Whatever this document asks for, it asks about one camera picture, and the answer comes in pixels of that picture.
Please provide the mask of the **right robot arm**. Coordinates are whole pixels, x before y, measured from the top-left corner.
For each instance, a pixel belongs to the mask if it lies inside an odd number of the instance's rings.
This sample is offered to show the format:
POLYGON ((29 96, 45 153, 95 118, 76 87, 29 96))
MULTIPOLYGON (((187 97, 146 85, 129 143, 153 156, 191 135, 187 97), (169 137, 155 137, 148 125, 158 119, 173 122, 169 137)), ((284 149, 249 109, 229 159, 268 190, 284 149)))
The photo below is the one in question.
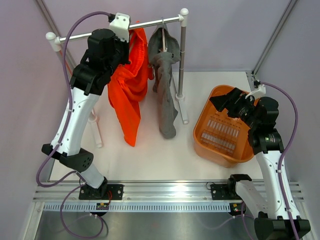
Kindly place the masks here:
POLYGON ((236 87, 209 100, 218 112, 226 110, 229 117, 238 118, 249 127, 248 142, 264 181, 266 198, 256 190, 247 175, 233 175, 226 186, 228 196, 240 197, 242 207, 250 210, 259 240, 302 239, 310 232, 311 226, 309 220, 301 218, 290 190, 285 168, 287 148, 275 128, 278 102, 267 96, 256 100, 252 93, 236 87))

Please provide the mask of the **orange shorts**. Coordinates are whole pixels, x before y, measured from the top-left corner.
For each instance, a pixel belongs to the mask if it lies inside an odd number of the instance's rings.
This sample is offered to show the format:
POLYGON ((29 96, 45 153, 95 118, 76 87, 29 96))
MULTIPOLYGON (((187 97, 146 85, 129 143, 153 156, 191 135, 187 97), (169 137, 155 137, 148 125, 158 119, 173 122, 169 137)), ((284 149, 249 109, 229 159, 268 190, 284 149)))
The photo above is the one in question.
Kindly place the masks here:
POLYGON ((143 28, 129 31, 129 64, 120 65, 108 84, 108 100, 114 108, 127 144, 136 145, 141 122, 140 102, 154 78, 149 65, 148 40, 143 28))

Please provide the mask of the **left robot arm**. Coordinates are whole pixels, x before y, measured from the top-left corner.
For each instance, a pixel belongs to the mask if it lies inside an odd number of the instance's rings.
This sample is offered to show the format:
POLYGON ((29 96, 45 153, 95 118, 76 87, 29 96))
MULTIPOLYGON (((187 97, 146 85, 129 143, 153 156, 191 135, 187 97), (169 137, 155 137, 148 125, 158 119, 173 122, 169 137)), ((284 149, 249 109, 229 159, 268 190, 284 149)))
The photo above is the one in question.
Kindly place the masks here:
POLYGON ((76 171, 85 185, 84 193, 92 199, 103 199, 108 181, 93 164, 94 155, 81 148, 81 141, 94 105, 120 65, 129 62, 130 34, 128 30, 96 29, 87 39, 87 50, 74 68, 62 123, 51 143, 41 151, 62 165, 76 171))

